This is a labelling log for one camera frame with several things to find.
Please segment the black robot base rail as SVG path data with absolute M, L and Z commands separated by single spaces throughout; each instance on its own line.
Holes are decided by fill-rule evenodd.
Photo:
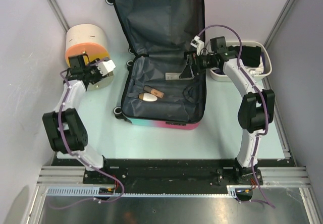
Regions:
M 290 159 L 262 159 L 254 168 L 240 170 L 233 159 L 110 159 L 104 161 L 102 172 L 114 176 L 124 185 L 136 180 L 210 181 L 217 185 L 241 185 L 255 178 L 261 182 L 266 167 L 290 168 L 294 165 Z

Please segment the white rectangular plastic basin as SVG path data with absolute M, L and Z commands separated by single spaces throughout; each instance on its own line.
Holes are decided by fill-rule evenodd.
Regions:
M 239 41 L 226 42 L 229 50 L 235 50 L 239 53 Z M 255 81 L 261 81 L 272 72 L 271 60 L 264 46 L 256 41 L 242 41 L 241 60 L 249 74 Z M 211 77 L 219 82 L 231 82 L 231 79 L 220 69 L 213 68 L 209 70 Z

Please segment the cream and orange drawer box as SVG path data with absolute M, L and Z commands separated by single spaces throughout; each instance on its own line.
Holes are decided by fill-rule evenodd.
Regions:
M 101 61 L 111 60 L 107 49 L 107 36 L 98 26 L 79 24 L 66 34 L 65 59 L 70 68 L 69 77 L 84 82 L 86 66 L 97 66 Z M 88 90 L 107 87 L 114 79 L 114 71 L 97 83 L 85 83 Z

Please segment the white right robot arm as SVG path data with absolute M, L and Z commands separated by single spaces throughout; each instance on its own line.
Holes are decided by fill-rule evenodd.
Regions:
M 241 60 L 242 52 L 229 50 L 224 37 L 214 38 L 213 44 L 212 52 L 205 53 L 200 37 L 192 39 L 191 46 L 196 51 L 186 54 L 186 66 L 179 79 L 191 79 L 207 69 L 217 67 L 234 83 L 242 97 L 238 122 L 243 134 L 232 174 L 236 183 L 245 184 L 256 176 L 258 145 L 273 121 L 275 94 L 257 84 Z

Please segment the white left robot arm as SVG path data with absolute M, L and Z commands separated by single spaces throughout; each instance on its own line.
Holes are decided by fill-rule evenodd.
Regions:
M 88 133 L 78 114 L 89 84 L 103 76 L 95 67 L 95 61 L 86 64 L 84 57 L 81 54 L 68 57 L 70 66 L 60 72 L 63 93 L 54 110 L 42 116 L 42 122 L 51 149 L 77 159 L 104 184 L 111 179 L 112 172 L 103 166 L 103 156 L 88 145 Z

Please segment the pink and teal kids suitcase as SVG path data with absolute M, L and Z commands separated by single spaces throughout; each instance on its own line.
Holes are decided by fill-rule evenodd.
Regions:
M 114 7 L 134 59 L 126 63 L 128 77 L 117 119 L 134 125 L 192 130 L 203 118 L 206 74 L 193 79 L 166 80 L 165 73 L 181 73 L 191 40 L 205 27 L 204 0 L 105 0 Z M 144 86 L 164 93 L 147 102 L 138 98 Z

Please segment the brown cylindrical cosmetic tube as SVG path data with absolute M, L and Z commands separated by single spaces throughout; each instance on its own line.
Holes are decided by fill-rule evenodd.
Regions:
M 147 86 L 147 85 L 144 86 L 144 91 L 146 91 L 146 92 L 148 92 L 148 93 L 150 93 L 152 95 L 155 95 L 158 98 L 163 98 L 164 97 L 164 93 L 163 92 L 161 92 L 161 91 L 159 91 L 159 90 L 157 90 L 155 88 L 152 88 L 150 86 Z

